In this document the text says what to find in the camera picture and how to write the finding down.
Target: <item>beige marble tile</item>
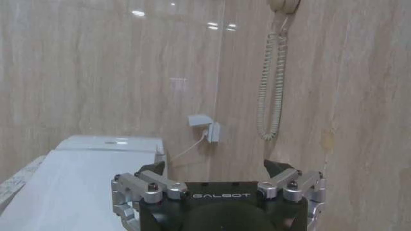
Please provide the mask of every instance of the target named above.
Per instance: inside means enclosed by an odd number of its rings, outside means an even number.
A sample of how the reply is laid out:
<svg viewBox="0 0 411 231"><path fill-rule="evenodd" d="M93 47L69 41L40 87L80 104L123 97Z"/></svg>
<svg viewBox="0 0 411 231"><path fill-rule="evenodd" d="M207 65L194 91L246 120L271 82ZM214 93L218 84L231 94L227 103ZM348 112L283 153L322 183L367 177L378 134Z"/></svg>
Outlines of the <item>beige marble tile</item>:
<svg viewBox="0 0 411 231"><path fill-rule="evenodd" d="M284 107L276 142L258 139L258 82L270 11L227 1L216 118L228 138L212 180L264 177L264 156L326 169L318 230L411 230L411 2L302 1L290 31Z"/></svg>
<svg viewBox="0 0 411 231"><path fill-rule="evenodd" d="M199 139L187 115L215 112L223 31L207 22L223 21L224 1L180 2L179 11L145 1L144 17L132 14L137 1L124 11L120 2L1 2L0 181L72 134L157 136L171 156ZM32 128L53 132L28 153L16 145ZM178 159L172 174L208 179L207 153Z"/></svg>

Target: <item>black screw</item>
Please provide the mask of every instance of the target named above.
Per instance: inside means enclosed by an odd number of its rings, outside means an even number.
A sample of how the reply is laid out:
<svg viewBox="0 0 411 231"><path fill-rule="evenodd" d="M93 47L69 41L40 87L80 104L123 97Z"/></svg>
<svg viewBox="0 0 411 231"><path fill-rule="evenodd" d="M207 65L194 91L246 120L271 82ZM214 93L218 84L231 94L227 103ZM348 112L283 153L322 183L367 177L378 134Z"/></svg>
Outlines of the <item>black screw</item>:
<svg viewBox="0 0 411 231"><path fill-rule="evenodd" d="M190 197L190 191L180 192L182 200L187 199L187 197Z"/></svg>
<svg viewBox="0 0 411 231"><path fill-rule="evenodd" d="M287 187L288 187L290 189L298 189L298 183L296 183L295 181L291 181L291 182L288 183Z"/></svg>
<svg viewBox="0 0 411 231"><path fill-rule="evenodd" d="M148 185L148 191L149 191L149 192L155 192L155 191L157 191L157 190L159 190L157 184L156 184L156 183L151 183L151 184Z"/></svg>

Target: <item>white cord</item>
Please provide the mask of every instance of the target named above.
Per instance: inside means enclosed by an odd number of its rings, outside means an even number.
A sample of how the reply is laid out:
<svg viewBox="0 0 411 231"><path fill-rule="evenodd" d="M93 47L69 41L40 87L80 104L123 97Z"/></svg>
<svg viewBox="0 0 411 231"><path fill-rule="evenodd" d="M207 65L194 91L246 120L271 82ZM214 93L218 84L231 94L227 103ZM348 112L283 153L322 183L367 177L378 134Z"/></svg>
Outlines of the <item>white cord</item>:
<svg viewBox="0 0 411 231"><path fill-rule="evenodd" d="M174 158L171 158L171 162L175 161L178 158L180 158L186 153L188 153L188 151L190 151L191 149L194 149L195 146L198 146L198 145L202 143L202 141L204 140L204 138L207 137L207 135L208 135L208 131L204 130L204 131L203 131L202 138L199 139L199 141L198 141L190 148L187 148L186 151L183 151L179 155L176 155Z"/></svg>
<svg viewBox="0 0 411 231"><path fill-rule="evenodd" d="M263 66L263 75L262 75L262 83L259 87L258 94L258 114L256 114L256 128L262 138L270 141L278 134L278 127L280 124L280 116L282 116L282 106L283 106L283 90L284 90L284 75L286 75L286 62L287 62L287 21L286 18L283 26L280 28L280 33L284 32L283 35L278 35L276 33L268 34L267 39L267 47L266 47L266 59ZM271 130L266 132L264 126L264 112L266 112L266 97L267 97L267 83L268 76L271 73L271 65L274 58L274 43L275 39L278 39L278 60L276 60L276 73L275 73L275 94L274 94L274 113L271 119Z"/></svg>

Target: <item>wall-mounted telephone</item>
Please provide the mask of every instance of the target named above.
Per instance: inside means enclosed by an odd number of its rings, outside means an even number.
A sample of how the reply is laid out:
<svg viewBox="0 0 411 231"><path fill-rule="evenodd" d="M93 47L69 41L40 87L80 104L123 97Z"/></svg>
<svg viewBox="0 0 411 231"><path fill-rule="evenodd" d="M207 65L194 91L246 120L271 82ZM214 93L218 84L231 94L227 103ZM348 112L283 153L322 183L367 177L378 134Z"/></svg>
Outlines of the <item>wall-mounted telephone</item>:
<svg viewBox="0 0 411 231"><path fill-rule="evenodd" d="M262 138L270 141L278 134L282 104L283 104L283 88L284 88L284 75L286 75L286 62L287 62L287 33L288 33L288 16L295 13L300 0L267 0L272 11L286 14L286 19L282 26L275 32L268 34L266 46L266 58L263 65L262 83L258 95L258 115L256 115L256 128ZM274 43L278 42L278 59L276 59L276 72L275 72L275 93L274 93L274 113L271 118L271 129L266 131L264 127L264 112L266 112L266 96L267 96L267 83L271 75L272 59L274 59Z"/></svg>

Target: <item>white toilet lid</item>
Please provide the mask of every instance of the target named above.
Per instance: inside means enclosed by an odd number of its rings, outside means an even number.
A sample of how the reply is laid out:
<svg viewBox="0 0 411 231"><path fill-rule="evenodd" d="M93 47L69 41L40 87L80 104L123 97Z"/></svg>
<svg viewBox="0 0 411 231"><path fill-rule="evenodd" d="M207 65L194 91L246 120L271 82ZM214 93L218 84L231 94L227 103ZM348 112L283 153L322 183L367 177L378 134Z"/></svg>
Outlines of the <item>white toilet lid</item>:
<svg viewBox="0 0 411 231"><path fill-rule="evenodd" d="M0 216L5 231L123 231L111 179L155 162L155 152L51 151Z"/></svg>

